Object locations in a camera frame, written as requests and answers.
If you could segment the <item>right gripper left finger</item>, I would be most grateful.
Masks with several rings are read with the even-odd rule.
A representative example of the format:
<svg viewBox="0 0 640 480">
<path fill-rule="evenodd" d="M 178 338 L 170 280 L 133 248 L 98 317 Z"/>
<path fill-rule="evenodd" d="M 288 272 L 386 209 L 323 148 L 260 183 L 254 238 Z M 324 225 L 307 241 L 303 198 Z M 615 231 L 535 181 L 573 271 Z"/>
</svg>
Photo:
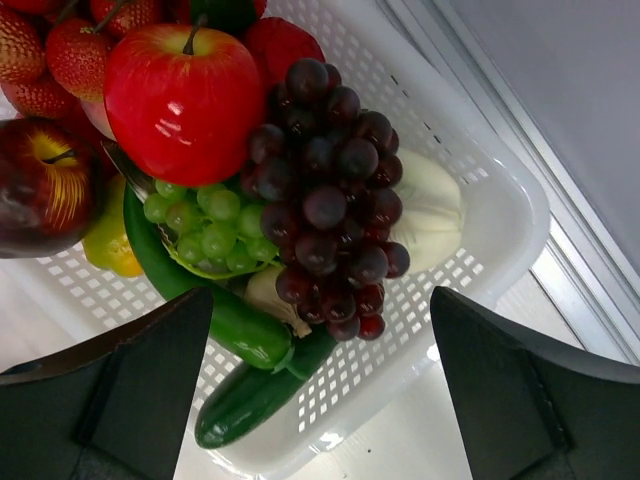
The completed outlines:
<svg viewBox="0 0 640 480">
<path fill-rule="evenodd" d="M 170 479 L 207 343 L 196 288 L 1 374 L 4 479 Z"/>
</svg>

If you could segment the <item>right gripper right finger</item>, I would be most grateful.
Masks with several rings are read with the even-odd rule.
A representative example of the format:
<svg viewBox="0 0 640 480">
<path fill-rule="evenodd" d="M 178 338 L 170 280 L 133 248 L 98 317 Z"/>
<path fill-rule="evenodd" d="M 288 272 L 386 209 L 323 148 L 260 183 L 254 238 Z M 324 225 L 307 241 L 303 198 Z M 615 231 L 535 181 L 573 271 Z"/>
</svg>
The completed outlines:
<svg viewBox="0 0 640 480">
<path fill-rule="evenodd" d="M 639 369 L 447 287 L 431 322 L 475 479 L 636 479 Z"/>
</svg>

